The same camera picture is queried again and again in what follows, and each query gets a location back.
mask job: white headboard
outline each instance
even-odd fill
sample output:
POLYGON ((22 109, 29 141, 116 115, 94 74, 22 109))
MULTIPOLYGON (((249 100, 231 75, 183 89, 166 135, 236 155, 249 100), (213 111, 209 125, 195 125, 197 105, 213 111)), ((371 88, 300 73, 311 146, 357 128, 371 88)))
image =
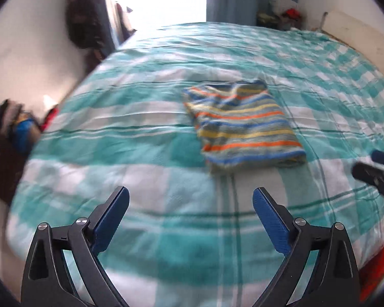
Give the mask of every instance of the white headboard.
POLYGON ((341 11, 328 13, 323 31, 362 53, 384 75, 384 35, 341 11))

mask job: folded striped garment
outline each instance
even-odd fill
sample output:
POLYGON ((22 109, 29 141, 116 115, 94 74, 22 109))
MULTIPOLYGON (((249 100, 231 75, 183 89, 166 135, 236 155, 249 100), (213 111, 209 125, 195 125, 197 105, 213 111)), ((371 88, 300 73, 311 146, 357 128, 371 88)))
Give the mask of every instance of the folded striped garment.
POLYGON ((200 85, 184 95, 211 171, 305 162, 302 145, 265 83, 200 85))

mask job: orange stripe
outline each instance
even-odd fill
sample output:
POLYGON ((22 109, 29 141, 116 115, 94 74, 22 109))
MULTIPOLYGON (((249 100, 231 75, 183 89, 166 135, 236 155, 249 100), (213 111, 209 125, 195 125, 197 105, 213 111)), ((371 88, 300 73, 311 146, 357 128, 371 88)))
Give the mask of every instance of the orange stripe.
POLYGON ((237 94, 235 94, 233 96, 222 96, 221 94, 202 91, 202 90, 199 90, 199 89, 197 89, 195 87, 191 88, 191 90, 196 91, 196 92, 201 93, 201 94, 204 94, 206 96, 219 97, 219 98, 222 98, 222 99, 235 99, 235 98, 236 99, 246 99, 246 98, 251 98, 251 97, 253 97, 255 95, 261 94, 262 92, 266 91, 266 90, 263 90, 262 92, 259 92, 257 94, 251 94, 250 96, 238 96, 237 94))
POLYGON ((292 145, 292 146, 301 146, 299 142, 295 141, 275 141, 275 142, 257 142, 257 143, 230 143, 225 145, 210 145, 206 144, 203 147, 203 151, 220 151, 230 148, 255 148, 258 146, 283 146, 283 145, 292 145))
POLYGON ((197 117, 200 117, 201 115, 206 115, 206 116, 209 116, 212 118, 217 118, 217 119, 245 120, 245 119, 264 118, 264 117, 270 117, 271 115, 284 115, 284 114, 283 114, 283 112, 280 112, 280 111, 262 113, 262 114, 257 114, 257 115, 247 115, 244 117, 228 117, 228 116, 218 115, 218 114, 213 114, 213 113, 208 113, 208 112, 199 112, 198 114, 196 114, 197 117))

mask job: silver bolt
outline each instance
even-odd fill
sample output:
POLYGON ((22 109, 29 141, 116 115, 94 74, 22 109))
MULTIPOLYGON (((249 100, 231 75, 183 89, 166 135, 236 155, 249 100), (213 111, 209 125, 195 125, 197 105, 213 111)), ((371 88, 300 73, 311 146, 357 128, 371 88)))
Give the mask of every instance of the silver bolt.
POLYGON ((38 225, 37 228, 38 228, 40 231, 43 231, 44 229, 47 228, 47 226, 48 226, 47 223, 40 223, 40 224, 38 225))
POLYGON ((342 223, 335 223, 334 227, 340 231, 344 230, 344 225, 342 223))
POLYGON ((299 226, 306 225, 307 221, 304 218, 296 218, 294 222, 299 226))
POLYGON ((86 217, 80 217, 78 218, 75 222, 77 223, 77 225, 85 225, 87 223, 88 219, 86 219, 86 217))

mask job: green and white checkered bedsheet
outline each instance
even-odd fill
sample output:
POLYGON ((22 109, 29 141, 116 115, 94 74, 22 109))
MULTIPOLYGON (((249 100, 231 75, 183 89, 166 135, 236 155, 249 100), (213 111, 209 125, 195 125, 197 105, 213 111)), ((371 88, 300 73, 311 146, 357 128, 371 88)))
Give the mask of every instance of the green and white checkered bedsheet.
MULTIPOLYGON (((384 77, 327 36, 212 23, 139 32, 43 134, 7 238, 25 258, 40 222, 70 224, 123 185, 130 206, 99 259, 131 306, 252 306, 283 260, 253 210, 253 190, 265 186, 314 225, 342 222, 361 266, 384 243, 384 200, 350 170, 375 148, 384 151, 384 77), (282 107, 307 164, 212 176, 183 89, 256 80, 282 107)), ((72 276, 82 291, 76 269, 72 276)))

